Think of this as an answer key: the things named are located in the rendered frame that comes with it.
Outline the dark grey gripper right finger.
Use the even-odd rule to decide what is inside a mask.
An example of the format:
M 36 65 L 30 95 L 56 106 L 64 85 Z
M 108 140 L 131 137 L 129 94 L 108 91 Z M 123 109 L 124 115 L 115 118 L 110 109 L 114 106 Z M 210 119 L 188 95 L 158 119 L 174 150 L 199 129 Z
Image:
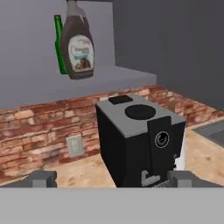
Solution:
M 170 187 L 177 187 L 177 188 L 221 187 L 221 185 L 197 177 L 191 171 L 169 171 L 167 177 L 170 182 Z

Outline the brown syrup bottle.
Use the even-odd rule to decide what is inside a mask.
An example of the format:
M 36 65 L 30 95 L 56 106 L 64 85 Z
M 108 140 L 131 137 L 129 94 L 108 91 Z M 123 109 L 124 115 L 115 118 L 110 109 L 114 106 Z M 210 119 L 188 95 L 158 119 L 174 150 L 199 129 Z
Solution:
M 66 21 L 60 48 L 71 80 L 92 77 L 95 68 L 95 47 L 87 16 L 76 0 L 66 0 Z

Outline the grey sink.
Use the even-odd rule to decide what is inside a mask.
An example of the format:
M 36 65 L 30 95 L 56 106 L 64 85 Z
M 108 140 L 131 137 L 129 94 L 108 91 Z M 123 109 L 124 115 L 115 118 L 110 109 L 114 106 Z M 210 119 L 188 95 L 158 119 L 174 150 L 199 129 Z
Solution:
M 195 128 L 193 131 L 224 148 L 224 120 Z

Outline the green glass bottle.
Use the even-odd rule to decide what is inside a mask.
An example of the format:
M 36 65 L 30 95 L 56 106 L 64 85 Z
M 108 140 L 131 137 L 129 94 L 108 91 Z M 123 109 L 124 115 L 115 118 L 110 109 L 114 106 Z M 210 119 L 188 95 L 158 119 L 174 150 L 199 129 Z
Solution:
M 63 59 L 62 51 L 60 49 L 60 37 L 63 30 L 61 15 L 54 15 L 54 25 L 55 25 L 55 32 L 56 32 L 55 51 L 57 54 L 59 71 L 61 74 L 67 74 L 67 67 Z

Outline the grey open cabinet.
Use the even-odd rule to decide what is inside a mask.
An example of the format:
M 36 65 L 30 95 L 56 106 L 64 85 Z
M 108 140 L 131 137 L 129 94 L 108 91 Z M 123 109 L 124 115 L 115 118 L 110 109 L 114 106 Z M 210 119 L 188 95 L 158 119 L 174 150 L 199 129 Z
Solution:
M 92 43 L 75 54 L 87 77 L 73 80 L 60 47 L 67 0 L 0 0 L 0 109 L 155 84 L 157 76 L 117 66 L 112 3 L 80 2 Z

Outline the grey wall socket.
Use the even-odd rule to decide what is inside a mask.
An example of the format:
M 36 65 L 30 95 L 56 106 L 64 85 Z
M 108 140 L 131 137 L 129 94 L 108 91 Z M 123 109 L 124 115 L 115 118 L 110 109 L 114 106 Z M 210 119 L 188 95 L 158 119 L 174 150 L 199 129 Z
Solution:
M 84 154 L 81 135 L 70 136 L 66 138 L 66 146 L 70 158 L 82 156 Z

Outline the black and grey coffee machine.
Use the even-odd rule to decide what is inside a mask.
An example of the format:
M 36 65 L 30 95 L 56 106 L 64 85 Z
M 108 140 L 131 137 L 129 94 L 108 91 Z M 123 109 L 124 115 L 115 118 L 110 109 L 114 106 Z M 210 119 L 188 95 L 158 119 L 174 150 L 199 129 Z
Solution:
M 101 158 L 117 187 L 153 187 L 186 168 L 186 119 L 137 94 L 95 104 Z

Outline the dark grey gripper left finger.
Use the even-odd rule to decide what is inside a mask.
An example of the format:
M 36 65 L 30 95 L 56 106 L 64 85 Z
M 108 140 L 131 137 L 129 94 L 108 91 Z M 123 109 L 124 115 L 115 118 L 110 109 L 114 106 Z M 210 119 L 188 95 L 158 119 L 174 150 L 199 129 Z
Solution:
M 31 172 L 26 178 L 6 185 L 2 188 L 48 188 L 56 187 L 57 172 L 36 170 Z

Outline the grey cabinet door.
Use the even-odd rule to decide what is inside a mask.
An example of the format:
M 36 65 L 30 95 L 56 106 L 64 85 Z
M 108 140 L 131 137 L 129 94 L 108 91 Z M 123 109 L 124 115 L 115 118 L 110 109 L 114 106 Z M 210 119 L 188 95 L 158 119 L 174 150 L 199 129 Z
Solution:
M 114 0 L 115 64 L 224 111 L 224 0 Z

